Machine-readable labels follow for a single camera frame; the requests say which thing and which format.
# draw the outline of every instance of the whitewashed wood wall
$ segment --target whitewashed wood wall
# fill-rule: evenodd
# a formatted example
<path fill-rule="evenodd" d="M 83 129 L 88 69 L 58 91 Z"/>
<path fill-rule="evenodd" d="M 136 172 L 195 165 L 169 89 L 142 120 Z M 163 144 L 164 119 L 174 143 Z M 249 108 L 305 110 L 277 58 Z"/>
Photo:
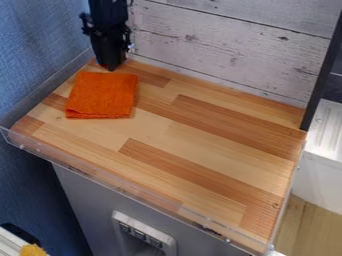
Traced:
<path fill-rule="evenodd" d="M 342 0 L 135 0 L 134 58 L 304 107 Z"/>

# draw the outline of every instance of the wood grain surface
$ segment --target wood grain surface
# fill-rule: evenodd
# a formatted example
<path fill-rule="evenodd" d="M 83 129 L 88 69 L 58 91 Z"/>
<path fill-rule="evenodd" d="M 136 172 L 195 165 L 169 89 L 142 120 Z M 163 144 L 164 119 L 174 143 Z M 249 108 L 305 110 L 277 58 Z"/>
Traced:
<path fill-rule="evenodd" d="M 83 70 L 107 72 L 94 61 Z M 139 76 L 132 118 L 66 119 L 71 77 L 12 127 L 36 145 L 12 140 L 264 251 L 302 150 L 303 110 L 135 61 L 116 72 Z"/>
<path fill-rule="evenodd" d="M 329 39 L 298 33 L 297 29 L 279 28 L 276 21 L 284 19 L 290 23 L 289 20 L 295 20 L 291 15 L 296 14 L 298 19 L 305 20 L 308 17 L 300 7 L 303 5 L 306 11 L 319 12 L 329 20 L 328 33 L 332 34 L 339 10 L 334 8 L 341 4 L 335 0 L 310 1 L 310 4 L 308 0 L 296 1 L 297 4 L 293 0 L 232 4 L 232 1 L 137 0 L 130 18 L 136 45 L 134 54 L 144 61 L 168 64 L 196 76 L 207 75 L 229 87 L 304 107 L 317 80 Z M 329 9 L 325 14 L 324 7 Z M 241 15 L 235 11 L 238 8 L 246 12 L 252 8 L 254 15 L 263 9 L 267 15 L 262 17 L 275 16 L 269 23 L 271 26 L 257 20 L 253 23 L 231 18 L 231 12 Z M 291 15 L 277 15 L 276 11 L 289 11 Z M 320 15 L 310 17 L 315 26 L 323 25 L 318 21 Z"/>

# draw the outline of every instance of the striped wood panel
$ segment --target striped wood panel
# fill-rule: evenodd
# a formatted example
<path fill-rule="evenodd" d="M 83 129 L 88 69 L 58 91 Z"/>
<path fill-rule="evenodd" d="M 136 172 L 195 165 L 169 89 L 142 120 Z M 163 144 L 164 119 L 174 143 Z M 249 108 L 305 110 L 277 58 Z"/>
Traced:
<path fill-rule="evenodd" d="M 71 77 L 12 130 L 49 159 L 263 251 L 301 152 L 303 110 L 134 61 L 116 72 L 139 76 L 132 118 L 66 119 Z"/>

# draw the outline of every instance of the blue fabric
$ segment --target blue fabric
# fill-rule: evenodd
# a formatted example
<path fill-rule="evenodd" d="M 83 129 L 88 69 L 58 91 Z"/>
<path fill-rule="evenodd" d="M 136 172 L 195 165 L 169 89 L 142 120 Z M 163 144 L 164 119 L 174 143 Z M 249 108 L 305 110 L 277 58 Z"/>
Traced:
<path fill-rule="evenodd" d="M 85 0 L 0 1 L 0 118 L 89 47 Z M 36 236 L 51 255 L 91 255 L 51 165 L 0 139 L 0 224 Z"/>

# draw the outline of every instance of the orange towel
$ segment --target orange towel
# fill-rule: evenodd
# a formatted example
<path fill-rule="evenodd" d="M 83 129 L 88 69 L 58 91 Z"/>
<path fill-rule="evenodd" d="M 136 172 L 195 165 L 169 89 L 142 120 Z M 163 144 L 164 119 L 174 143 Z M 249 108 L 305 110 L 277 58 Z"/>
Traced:
<path fill-rule="evenodd" d="M 66 117 L 129 117 L 137 83 L 136 75 L 81 71 L 65 106 Z"/>

